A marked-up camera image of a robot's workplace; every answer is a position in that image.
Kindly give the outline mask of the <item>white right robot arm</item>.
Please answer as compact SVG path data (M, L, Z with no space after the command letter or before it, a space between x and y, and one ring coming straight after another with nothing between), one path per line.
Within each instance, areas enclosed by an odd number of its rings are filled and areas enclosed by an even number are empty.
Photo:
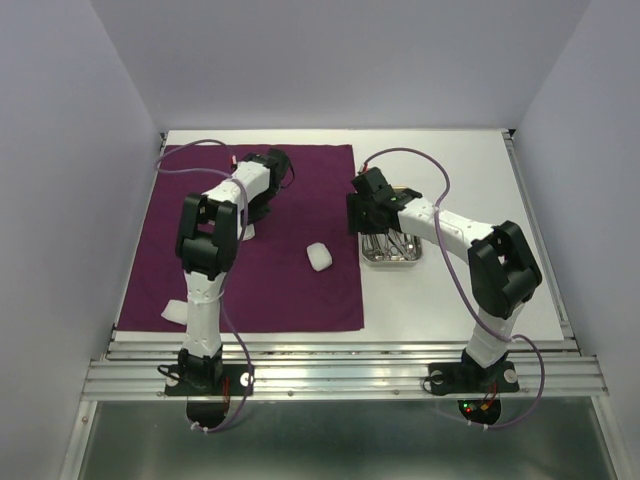
M460 379L482 390L507 358L516 319L542 283L529 243L512 221L492 225L440 207L410 188L396 190L374 167L358 174L346 197L349 232L415 236L440 249L458 293L474 317L472 336L444 385Z

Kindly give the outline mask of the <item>curved forceps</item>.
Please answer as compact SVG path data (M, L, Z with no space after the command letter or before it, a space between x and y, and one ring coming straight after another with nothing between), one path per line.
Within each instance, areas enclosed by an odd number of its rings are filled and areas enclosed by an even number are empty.
M383 252L380 257L381 261L397 261L402 257L392 236L389 234L378 234L378 239Z

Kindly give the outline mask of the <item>white gauze pad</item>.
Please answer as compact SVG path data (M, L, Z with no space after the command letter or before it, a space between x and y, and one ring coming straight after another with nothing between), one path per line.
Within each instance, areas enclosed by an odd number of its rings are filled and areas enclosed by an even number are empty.
M324 243L316 242L306 248L307 258L311 268L315 272L321 272L328 269L332 263L332 255Z
M248 241L255 236L255 227L253 224L247 225L242 237L243 241Z
M188 303L181 300L169 300L163 311L161 317L169 322L186 325L188 316Z

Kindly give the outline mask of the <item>steel forceps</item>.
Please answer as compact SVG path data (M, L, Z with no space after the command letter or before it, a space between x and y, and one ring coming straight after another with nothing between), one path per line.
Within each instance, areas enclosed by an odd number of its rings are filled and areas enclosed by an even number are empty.
M400 250L405 260L413 261L415 256L412 238L406 234L400 236Z
M362 254L369 261L378 261L383 254L377 234L362 236Z

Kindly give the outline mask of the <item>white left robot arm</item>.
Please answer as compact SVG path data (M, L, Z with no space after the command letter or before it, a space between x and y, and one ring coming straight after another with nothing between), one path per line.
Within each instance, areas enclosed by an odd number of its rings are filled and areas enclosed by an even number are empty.
M199 393L222 382L220 310L223 284L247 226L269 212L268 203L293 171L288 155L271 148L247 155L216 187L186 197L176 241L186 281L186 338L178 353L177 378Z

